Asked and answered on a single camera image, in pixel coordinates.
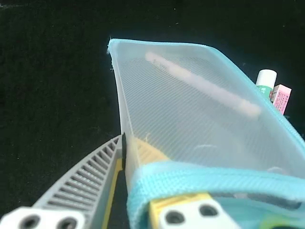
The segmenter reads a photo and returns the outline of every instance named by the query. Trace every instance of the white plastic piece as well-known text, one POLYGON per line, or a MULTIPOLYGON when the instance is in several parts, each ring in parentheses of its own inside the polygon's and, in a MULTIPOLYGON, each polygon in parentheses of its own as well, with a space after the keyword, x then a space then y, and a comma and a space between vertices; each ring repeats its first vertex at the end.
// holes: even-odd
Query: white plastic piece
POLYGON ((260 70, 257 76, 256 85, 267 86, 273 89, 275 87, 276 75, 276 71, 270 69, 260 70))
POLYGON ((4 215, 0 229, 84 229, 85 216, 77 211, 20 207, 4 215))
POLYGON ((240 226, 213 199, 164 208, 159 216, 159 225, 160 229, 240 229, 240 226), (203 214, 202 208, 206 208, 205 212, 208 214, 203 214), (175 213, 183 216, 182 223, 170 223, 170 219, 175 213))

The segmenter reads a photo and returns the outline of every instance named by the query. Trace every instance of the hole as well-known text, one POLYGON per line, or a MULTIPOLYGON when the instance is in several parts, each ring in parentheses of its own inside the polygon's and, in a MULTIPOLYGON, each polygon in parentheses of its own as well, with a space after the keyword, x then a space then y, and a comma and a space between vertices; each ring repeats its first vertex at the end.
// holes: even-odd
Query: hole
POLYGON ((112 142, 108 146, 112 151, 115 150, 115 145, 112 142))
POLYGON ((166 214, 166 222, 169 224, 180 224, 184 222, 184 216, 178 211, 170 211, 166 214))
POLYGON ((106 153, 106 155, 108 155, 110 158, 112 157, 112 151, 110 148, 108 147, 103 148, 103 152, 106 153))
POLYGON ((35 228, 40 221, 40 217, 38 215, 31 215, 26 217, 20 225, 21 229, 32 229, 35 228))
POLYGON ((65 218, 60 221, 56 229, 74 229, 76 228, 77 221, 73 218, 65 218))
POLYGON ((199 211, 202 216, 217 216, 218 215, 216 208, 214 208, 211 205, 202 205, 199 208, 199 211))

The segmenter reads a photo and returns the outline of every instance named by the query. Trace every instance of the gray plastic part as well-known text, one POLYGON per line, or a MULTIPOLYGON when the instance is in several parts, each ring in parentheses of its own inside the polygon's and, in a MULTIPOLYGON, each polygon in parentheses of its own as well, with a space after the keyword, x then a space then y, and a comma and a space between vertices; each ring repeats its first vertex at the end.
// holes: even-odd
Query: gray plastic part
POLYGON ((101 228, 116 162, 121 157, 119 135, 72 167, 33 207, 80 211, 86 217, 86 228, 101 228))

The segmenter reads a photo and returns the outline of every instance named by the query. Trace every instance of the black background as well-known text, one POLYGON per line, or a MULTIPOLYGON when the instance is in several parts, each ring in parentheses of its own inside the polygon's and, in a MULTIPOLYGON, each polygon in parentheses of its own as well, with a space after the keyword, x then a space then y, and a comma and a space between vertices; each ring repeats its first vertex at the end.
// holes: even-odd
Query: black background
POLYGON ((17 4, 0 9, 0 214, 32 205, 120 133, 111 37, 210 45, 253 81, 273 69, 305 133, 303 0, 0 2, 17 4))

